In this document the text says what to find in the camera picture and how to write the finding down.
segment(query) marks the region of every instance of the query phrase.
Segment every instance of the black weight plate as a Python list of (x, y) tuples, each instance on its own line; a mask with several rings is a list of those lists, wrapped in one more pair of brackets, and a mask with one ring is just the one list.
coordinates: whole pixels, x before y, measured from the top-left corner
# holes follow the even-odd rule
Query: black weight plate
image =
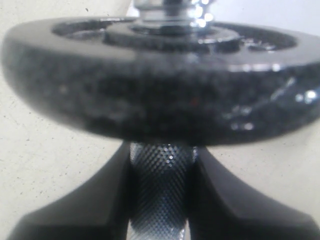
[(319, 117), (319, 37), (215, 23), (243, 36), (239, 51), (161, 52), (102, 43), (107, 26), (132, 20), (16, 26), (3, 41), (5, 77), (55, 120), (129, 141), (246, 143)]

